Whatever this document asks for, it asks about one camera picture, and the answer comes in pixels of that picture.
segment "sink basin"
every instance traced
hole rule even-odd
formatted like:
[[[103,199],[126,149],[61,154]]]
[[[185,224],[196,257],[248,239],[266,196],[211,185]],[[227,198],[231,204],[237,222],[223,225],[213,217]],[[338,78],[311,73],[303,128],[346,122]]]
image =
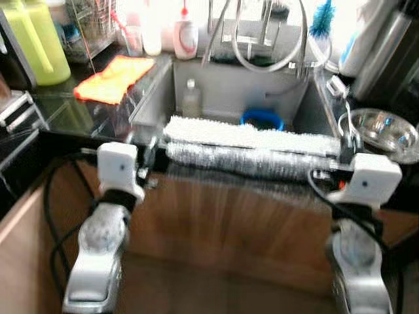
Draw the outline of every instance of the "sink basin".
[[[175,61],[145,97],[133,124],[164,126],[171,115],[181,112],[183,91],[194,79],[202,94],[202,118],[239,124],[248,108],[271,109],[295,133],[338,136],[333,118],[313,80],[299,81],[290,71],[252,73],[243,67],[199,61]]]

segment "kitchen sink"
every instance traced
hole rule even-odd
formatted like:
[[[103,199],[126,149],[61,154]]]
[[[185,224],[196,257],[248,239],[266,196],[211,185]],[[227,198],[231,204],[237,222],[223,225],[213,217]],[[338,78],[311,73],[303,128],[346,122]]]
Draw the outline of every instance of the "kitchen sink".
[[[194,79],[202,94],[202,118],[239,124],[248,108],[271,109],[285,122],[285,130],[338,136],[336,122],[314,79],[297,80],[291,71],[252,73],[236,65],[174,61],[144,97],[132,123],[163,127],[180,114],[183,91]]]

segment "orange rag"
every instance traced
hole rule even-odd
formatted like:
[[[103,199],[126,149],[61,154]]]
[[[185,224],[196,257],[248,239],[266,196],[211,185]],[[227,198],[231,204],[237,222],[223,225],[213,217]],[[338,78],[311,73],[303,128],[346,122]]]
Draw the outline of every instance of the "orange rag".
[[[116,56],[100,73],[92,75],[74,88],[74,96],[82,100],[119,104],[128,87],[155,64],[148,58]]]

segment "blue brush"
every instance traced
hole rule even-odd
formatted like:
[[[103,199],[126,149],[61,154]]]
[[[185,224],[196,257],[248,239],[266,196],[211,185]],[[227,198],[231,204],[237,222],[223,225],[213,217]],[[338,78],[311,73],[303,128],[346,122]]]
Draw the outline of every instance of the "blue brush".
[[[332,6],[332,0],[326,0],[326,3],[320,5],[316,13],[314,13],[313,24],[310,26],[310,35],[314,38],[328,37],[334,16],[335,7]]]

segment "wooden cabinet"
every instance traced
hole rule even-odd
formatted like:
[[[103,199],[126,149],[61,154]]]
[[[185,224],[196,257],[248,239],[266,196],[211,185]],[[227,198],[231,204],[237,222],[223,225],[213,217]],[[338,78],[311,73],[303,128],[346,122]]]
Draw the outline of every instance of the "wooden cabinet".
[[[98,196],[96,169],[82,165]],[[134,211],[128,252],[227,271],[319,295],[331,293],[324,255],[331,216],[246,188],[200,184],[153,175]],[[0,223],[0,304],[5,313],[59,313],[48,266],[52,239],[43,216],[43,185],[27,193]],[[73,168],[60,169],[51,189],[52,216],[61,234],[83,221],[90,205]],[[412,214],[381,211],[390,245],[418,229]],[[77,239],[65,244],[71,262]]]

